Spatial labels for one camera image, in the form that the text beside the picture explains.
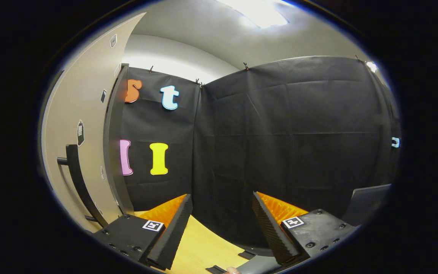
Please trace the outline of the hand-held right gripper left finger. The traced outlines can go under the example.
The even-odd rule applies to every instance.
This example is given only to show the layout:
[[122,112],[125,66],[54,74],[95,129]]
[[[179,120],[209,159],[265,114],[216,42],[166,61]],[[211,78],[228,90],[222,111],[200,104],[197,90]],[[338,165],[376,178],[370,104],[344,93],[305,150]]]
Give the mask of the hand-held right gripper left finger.
[[192,210],[191,194],[183,194],[139,216],[122,215],[92,236],[135,262],[165,271],[172,268]]

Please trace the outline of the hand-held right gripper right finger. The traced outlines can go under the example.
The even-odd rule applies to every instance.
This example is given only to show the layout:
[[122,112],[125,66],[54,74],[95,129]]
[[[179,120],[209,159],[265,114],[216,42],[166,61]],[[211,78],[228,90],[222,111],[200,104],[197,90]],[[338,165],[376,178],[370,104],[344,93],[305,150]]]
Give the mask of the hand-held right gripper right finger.
[[261,232],[281,266],[318,257],[358,228],[324,209],[307,212],[259,191],[252,196],[252,209]]

